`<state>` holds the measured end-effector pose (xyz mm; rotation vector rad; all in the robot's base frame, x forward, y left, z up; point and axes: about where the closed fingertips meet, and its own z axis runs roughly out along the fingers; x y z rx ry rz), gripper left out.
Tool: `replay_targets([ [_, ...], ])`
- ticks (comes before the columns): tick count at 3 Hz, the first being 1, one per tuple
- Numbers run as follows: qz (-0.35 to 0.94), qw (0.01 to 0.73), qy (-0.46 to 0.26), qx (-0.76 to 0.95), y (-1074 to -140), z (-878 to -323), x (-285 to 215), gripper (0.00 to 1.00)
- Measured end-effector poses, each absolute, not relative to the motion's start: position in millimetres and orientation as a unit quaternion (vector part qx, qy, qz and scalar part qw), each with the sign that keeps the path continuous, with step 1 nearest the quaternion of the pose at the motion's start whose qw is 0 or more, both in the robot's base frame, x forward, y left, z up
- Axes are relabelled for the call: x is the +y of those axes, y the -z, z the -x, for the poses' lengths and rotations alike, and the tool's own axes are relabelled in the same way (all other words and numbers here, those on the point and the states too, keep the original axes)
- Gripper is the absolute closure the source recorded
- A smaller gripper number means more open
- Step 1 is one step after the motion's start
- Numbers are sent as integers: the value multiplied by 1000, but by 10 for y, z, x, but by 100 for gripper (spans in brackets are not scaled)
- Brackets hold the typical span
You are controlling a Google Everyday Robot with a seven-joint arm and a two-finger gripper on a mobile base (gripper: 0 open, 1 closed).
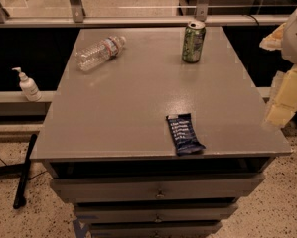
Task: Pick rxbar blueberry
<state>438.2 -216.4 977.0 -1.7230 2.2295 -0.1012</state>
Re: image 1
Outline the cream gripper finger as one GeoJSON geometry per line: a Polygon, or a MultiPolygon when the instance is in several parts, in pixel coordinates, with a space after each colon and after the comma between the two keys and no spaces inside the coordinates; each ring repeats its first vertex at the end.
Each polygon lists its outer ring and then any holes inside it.
{"type": "Polygon", "coordinates": [[[287,72],[277,71],[270,87],[264,124],[283,128],[297,112],[297,64],[287,72]]]}
{"type": "Polygon", "coordinates": [[[281,50],[285,26],[285,23],[278,26],[271,34],[262,39],[259,46],[268,51],[281,50]]]}

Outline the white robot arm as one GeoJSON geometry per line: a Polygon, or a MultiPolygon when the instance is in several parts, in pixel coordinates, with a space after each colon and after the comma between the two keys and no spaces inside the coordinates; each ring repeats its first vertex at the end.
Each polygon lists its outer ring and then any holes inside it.
{"type": "Polygon", "coordinates": [[[259,46],[268,51],[279,50],[282,58],[293,64],[287,72],[276,72],[263,119],[266,127],[283,128],[297,112],[297,8],[259,46]]]}

